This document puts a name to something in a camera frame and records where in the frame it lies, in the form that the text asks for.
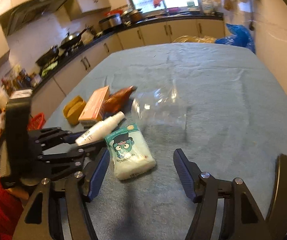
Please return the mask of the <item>teal tissue pack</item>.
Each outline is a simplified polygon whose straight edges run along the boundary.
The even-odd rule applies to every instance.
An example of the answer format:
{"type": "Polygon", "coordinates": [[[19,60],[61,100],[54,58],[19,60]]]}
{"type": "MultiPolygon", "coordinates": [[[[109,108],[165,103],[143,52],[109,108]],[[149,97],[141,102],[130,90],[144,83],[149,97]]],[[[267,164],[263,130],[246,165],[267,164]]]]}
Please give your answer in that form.
{"type": "Polygon", "coordinates": [[[110,133],[105,142],[113,159],[114,175],[120,181],[137,177],[156,165],[137,124],[110,133]]]}

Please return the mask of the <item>white spray bottle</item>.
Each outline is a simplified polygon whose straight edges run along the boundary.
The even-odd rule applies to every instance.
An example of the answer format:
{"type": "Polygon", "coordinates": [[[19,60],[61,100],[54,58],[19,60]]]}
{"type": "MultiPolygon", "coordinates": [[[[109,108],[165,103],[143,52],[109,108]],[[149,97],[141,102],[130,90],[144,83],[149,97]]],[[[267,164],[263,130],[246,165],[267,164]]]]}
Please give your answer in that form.
{"type": "Polygon", "coordinates": [[[105,136],[109,135],[124,118],[125,114],[122,111],[119,111],[115,115],[110,116],[103,121],[99,121],[80,135],[75,140],[75,143],[78,146],[82,146],[102,140],[105,136]]]}

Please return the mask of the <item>yellow square lid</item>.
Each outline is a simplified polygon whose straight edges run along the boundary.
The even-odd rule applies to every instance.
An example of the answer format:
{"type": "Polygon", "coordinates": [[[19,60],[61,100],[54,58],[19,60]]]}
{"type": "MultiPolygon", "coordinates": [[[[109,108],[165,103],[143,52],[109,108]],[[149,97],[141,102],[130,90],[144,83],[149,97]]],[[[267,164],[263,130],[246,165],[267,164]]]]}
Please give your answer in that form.
{"type": "Polygon", "coordinates": [[[63,116],[71,126],[79,123],[79,117],[86,106],[86,102],[79,95],[72,99],[63,109],[63,116]]]}

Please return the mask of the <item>clear plastic container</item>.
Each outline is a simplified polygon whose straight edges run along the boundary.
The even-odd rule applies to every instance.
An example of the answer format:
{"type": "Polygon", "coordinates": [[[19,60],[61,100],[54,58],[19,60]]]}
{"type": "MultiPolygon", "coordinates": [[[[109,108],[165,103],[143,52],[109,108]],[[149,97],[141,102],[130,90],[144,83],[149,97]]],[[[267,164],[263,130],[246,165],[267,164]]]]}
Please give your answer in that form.
{"type": "Polygon", "coordinates": [[[175,79],[155,90],[137,94],[131,113],[143,126],[186,129],[187,103],[179,95],[175,79]]]}

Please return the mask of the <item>red plastic basket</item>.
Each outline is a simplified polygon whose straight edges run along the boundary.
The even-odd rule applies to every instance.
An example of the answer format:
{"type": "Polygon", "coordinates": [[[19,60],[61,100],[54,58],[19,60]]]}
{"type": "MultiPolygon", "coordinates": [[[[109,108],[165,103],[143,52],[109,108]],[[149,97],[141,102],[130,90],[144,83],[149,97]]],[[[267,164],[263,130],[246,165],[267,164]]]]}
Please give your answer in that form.
{"type": "Polygon", "coordinates": [[[39,113],[30,119],[27,129],[29,131],[42,129],[45,122],[46,120],[44,113],[39,113]]]}

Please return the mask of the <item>orange cardboard box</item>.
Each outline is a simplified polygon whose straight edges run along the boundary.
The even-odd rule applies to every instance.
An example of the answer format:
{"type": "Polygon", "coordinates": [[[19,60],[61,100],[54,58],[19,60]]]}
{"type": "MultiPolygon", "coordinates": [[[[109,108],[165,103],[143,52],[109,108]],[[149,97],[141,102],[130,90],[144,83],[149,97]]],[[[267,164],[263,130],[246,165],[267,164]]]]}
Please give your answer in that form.
{"type": "Polygon", "coordinates": [[[85,108],[78,118],[79,123],[83,127],[90,127],[103,120],[104,110],[103,104],[109,98],[109,86],[105,86],[95,90],[90,96],[85,108]]]}

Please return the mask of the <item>green cloth on counter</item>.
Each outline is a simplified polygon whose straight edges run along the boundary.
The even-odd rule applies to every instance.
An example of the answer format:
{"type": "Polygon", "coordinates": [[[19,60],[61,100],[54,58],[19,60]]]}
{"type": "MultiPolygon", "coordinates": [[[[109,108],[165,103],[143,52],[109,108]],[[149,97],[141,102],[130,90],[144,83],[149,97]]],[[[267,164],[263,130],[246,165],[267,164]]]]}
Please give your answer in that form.
{"type": "Polygon", "coordinates": [[[48,74],[48,72],[50,72],[54,68],[56,68],[57,64],[58,64],[58,62],[55,61],[55,62],[51,63],[49,66],[45,67],[41,72],[41,77],[44,78],[48,74]]]}

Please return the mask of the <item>brown snack packet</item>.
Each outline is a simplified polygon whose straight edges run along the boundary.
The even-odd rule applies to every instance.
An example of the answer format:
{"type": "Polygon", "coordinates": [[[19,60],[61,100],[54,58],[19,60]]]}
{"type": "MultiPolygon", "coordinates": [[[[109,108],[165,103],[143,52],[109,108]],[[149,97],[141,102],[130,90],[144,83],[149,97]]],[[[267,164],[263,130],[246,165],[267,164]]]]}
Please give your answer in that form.
{"type": "Polygon", "coordinates": [[[130,86],[122,88],[116,93],[109,96],[103,104],[105,113],[116,113],[119,112],[128,102],[131,94],[137,90],[136,86],[130,86]]]}

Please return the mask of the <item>blue-green tablecloth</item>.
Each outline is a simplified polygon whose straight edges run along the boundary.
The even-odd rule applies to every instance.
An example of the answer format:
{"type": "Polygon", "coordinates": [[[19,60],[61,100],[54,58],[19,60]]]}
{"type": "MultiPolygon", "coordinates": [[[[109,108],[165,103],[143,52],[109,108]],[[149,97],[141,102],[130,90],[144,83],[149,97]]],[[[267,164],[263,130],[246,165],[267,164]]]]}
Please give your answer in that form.
{"type": "Polygon", "coordinates": [[[176,122],[141,125],[156,167],[119,181],[109,166],[99,195],[87,205],[99,239],[184,239],[195,212],[173,164],[181,148],[216,178],[242,178],[267,215],[279,154],[287,155],[287,95],[246,48],[171,43],[111,54],[74,87],[46,126],[69,129],[63,107],[94,90],[136,86],[137,93],[176,86],[176,122]]]}

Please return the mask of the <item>black wok with lid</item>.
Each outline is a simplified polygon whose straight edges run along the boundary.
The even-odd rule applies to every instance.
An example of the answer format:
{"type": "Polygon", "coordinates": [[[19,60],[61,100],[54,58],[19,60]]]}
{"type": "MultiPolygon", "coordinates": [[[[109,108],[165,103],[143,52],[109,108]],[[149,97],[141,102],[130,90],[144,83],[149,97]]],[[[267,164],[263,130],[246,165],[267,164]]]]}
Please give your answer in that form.
{"type": "Polygon", "coordinates": [[[67,32],[66,37],[62,40],[61,44],[60,44],[60,49],[69,49],[71,48],[73,45],[77,44],[78,42],[80,42],[81,40],[81,36],[88,30],[88,27],[86,27],[85,29],[83,29],[81,32],[74,32],[74,33],[69,33],[67,32]]]}

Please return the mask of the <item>yellow plastic bag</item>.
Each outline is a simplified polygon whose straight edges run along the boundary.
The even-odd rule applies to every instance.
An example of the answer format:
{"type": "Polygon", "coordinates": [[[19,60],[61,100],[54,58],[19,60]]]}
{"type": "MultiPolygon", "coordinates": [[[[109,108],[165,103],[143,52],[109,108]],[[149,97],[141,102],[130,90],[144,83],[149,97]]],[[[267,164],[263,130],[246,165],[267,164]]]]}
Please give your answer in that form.
{"type": "Polygon", "coordinates": [[[195,36],[181,36],[176,38],[173,43],[215,43],[217,39],[210,36],[195,37],[195,36]]]}

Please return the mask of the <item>range hood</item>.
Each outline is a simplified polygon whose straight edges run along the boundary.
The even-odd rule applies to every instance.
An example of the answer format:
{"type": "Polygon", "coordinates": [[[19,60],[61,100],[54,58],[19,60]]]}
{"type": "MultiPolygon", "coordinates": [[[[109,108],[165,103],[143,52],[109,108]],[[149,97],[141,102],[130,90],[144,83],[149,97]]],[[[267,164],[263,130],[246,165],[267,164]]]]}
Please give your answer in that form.
{"type": "Polygon", "coordinates": [[[67,0],[31,0],[3,15],[0,23],[6,36],[39,18],[56,12],[67,0]]]}

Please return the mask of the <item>silver rice cooker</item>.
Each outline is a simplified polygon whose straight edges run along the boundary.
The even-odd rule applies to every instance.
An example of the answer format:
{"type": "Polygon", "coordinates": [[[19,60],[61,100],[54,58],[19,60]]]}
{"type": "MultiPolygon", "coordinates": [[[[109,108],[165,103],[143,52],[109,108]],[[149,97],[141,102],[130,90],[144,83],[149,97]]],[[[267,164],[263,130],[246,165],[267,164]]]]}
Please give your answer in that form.
{"type": "Polygon", "coordinates": [[[120,17],[120,14],[112,14],[100,20],[99,27],[101,28],[102,31],[106,31],[108,29],[119,26],[122,23],[123,22],[122,22],[122,18],[120,17]]]}

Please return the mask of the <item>blue plastic bag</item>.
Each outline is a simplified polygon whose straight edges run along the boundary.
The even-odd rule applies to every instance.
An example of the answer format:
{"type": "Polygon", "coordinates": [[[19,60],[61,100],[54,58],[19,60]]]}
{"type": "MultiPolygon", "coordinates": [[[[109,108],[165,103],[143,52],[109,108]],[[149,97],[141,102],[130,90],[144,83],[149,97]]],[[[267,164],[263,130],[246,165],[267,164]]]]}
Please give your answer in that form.
{"type": "Polygon", "coordinates": [[[256,53],[255,42],[251,36],[250,31],[240,24],[226,24],[230,36],[219,38],[215,40],[215,44],[224,44],[230,46],[237,46],[247,48],[254,54],[256,53]]]}

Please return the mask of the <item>brown pot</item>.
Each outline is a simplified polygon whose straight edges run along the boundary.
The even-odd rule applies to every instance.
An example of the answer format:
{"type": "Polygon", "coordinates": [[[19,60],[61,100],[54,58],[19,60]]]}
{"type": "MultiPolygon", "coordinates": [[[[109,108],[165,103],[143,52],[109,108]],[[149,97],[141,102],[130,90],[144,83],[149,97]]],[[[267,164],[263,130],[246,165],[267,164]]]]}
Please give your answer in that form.
{"type": "Polygon", "coordinates": [[[139,9],[134,9],[131,10],[127,13],[127,19],[131,22],[131,23],[137,23],[137,22],[141,22],[144,20],[144,16],[141,10],[139,9]]]}

